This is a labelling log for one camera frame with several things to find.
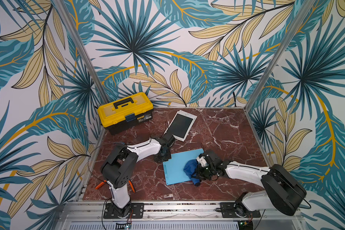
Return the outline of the blue microfiber cloth black trim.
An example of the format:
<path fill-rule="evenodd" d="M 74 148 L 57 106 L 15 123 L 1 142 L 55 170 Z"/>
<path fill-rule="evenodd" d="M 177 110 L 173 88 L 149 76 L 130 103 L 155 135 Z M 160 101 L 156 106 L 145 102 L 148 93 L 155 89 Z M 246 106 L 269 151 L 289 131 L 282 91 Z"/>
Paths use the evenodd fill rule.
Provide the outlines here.
<path fill-rule="evenodd" d="M 197 167 L 198 167 L 198 162 L 196 159 L 189 160 L 184 166 L 184 172 L 188 176 L 188 178 L 192 181 L 194 186 L 199 187 L 201 185 L 201 180 L 196 177 Z"/>

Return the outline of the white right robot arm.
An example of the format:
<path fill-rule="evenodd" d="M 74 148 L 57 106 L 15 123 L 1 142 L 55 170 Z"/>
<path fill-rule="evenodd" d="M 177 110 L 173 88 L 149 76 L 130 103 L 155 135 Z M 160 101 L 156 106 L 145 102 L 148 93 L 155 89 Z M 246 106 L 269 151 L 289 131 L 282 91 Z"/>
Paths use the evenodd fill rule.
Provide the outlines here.
<path fill-rule="evenodd" d="M 193 160 L 195 169 L 189 174 L 194 182 L 212 180 L 214 176 L 246 181 L 263 188 L 259 192 L 243 192 L 234 202 L 221 203 L 223 218 L 258 218 L 260 210 L 276 209 L 293 216 L 305 200 L 306 190 L 281 165 L 259 167 L 236 161 L 222 161 L 212 150 Z"/>

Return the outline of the white drawing tablet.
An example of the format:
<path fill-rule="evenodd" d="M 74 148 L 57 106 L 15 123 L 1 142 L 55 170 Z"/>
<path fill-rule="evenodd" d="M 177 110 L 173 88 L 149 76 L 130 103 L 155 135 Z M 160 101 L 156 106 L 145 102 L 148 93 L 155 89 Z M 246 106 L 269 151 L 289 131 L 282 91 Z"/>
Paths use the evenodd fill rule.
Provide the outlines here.
<path fill-rule="evenodd" d="M 185 141 L 196 119 L 197 119 L 197 116 L 190 114 L 188 112 L 179 110 L 175 114 L 165 134 L 170 134 L 174 136 L 176 140 Z"/>

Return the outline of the blue framed drawing tablet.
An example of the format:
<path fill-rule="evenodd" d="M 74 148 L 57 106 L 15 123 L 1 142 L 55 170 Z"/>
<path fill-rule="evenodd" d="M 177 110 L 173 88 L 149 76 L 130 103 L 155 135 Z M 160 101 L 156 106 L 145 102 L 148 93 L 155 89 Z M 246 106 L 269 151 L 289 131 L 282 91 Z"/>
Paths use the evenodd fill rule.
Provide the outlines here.
<path fill-rule="evenodd" d="M 203 149 L 195 149 L 172 154 L 172 158 L 163 163 L 166 184 L 170 186 L 188 181 L 192 182 L 185 174 L 184 166 L 189 160 L 196 159 L 203 152 Z"/>

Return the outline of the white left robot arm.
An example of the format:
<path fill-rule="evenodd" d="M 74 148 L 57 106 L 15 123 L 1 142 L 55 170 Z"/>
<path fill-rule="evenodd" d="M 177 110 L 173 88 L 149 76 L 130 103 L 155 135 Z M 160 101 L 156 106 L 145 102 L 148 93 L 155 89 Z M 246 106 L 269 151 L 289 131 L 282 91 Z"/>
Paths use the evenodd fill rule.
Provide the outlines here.
<path fill-rule="evenodd" d="M 126 218 L 132 212 L 127 183 L 136 164 L 149 156 L 154 156 L 157 163 L 170 160 L 170 148 L 174 142 L 175 137 L 166 133 L 161 138 L 150 138 L 139 144 L 126 145 L 119 142 L 115 145 L 100 168 L 111 191 L 111 207 L 115 217 Z"/>

